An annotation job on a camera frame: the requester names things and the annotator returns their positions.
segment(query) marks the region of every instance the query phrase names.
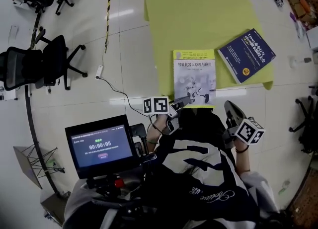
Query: bracelet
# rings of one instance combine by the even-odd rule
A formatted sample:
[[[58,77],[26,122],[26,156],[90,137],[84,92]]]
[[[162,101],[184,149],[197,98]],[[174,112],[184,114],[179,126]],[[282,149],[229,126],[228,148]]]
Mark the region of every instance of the bracelet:
[[[238,151],[237,148],[235,148],[235,151],[238,153],[238,154],[241,154],[241,153],[244,153],[245,151],[247,151],[249,148],[249,145],[247,145],[246,149],[243,150],[243,151]]]
[[[147,143],[150,143],[150,144],[158,144],[158,143],[156,143],[156,142],[152,142],[152,141],[148,141],[148,140],[146,140],[147,141]]]

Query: black cable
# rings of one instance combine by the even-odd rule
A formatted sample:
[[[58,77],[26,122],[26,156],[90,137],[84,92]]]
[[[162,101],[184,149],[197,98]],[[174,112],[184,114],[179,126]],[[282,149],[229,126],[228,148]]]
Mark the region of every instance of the black cable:
[[[107,82],[107,84],[111,87],[111,89],[112,89],[114,92],[117,92],[117,93],[120,93],[120,94],[125,95],[125,96],[127,97],[129,107],[130,107],[132,110],[134,110],[135,112],[138,112],[140,115],[143,115],[143,116],[145,116],[145,117],[148,118],[147,115],[144,115],[143,113],[137,111],[136,109],[134,109],[134,108],[130,105],[129,97],[128,97],[128,95],[127,95],[125,92],[121,92],[121,91],[115,90],[115,89],[113,88],[113,85],[112,85],[109,81],[107,81],[107,80],[105,80],[105,79],[103,79],[103,78],[101,78],[101,77],[96,76],[96,79],[100,79],[100,80],[103,80],[103,81]],[[153,124],[153,122],[151,121],[151,118],[152,118],[153,116],[154,116],[154,115],[152,115],[151,117],[149,117],[150,124],[154,127],[154,129],[158,130],[158,131],[163,135],[163,133],[162,133],[162,132]]]
[[[150,126],[151,126],[151,123],[149,123],[149,125],[147,127],[147,132],[148,132]]]

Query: metal pole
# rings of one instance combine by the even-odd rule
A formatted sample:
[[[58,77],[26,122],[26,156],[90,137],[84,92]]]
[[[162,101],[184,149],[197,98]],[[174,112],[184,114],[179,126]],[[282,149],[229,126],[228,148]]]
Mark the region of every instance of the metal pole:
[[[31,136],[32,136],[32,139],[33,139],[35,151],[38,154],[39,161],[40,161],[41,166],[42,166],[42,168],[44,170],[45,176],[48,178],[48,181],[49,181],[53,191],[58,196],[60,196],[60,193],[59,193],[58,189],[56,188],[50,173],[48,172],[48,168],[46,167],[45,161],[44,161],[44,159],[42,157],[42,153],[41,153],[41,150],[40,150],[39,142],[38,142],[38,139],[36,137],[34,123],[33,123],[33,117],[32,117],[32,111],[31,111],[30,97],[29,97],[29,94],[28,94],[28,85],[24,86],[24,92],[25,92],[26,113],[27,113],[27,116],[28,116],[29,127],[30,127],[30,131],[31,131]]]

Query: blue book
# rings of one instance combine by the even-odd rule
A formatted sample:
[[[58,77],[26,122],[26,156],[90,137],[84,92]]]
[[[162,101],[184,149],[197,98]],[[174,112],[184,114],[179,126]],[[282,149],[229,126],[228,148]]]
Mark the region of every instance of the blue book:
[[[237,83],[246,81],[276,57],[255,29],[236,38],[218,52]]]

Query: extension cord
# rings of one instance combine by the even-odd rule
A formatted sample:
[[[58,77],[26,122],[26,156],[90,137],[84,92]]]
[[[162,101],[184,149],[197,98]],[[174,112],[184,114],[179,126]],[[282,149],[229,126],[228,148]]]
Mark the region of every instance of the extension cord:
[[[104,66],[99,65],[97,68],[95,79],[98,80],[101,77],[101,74],[103,73]]]

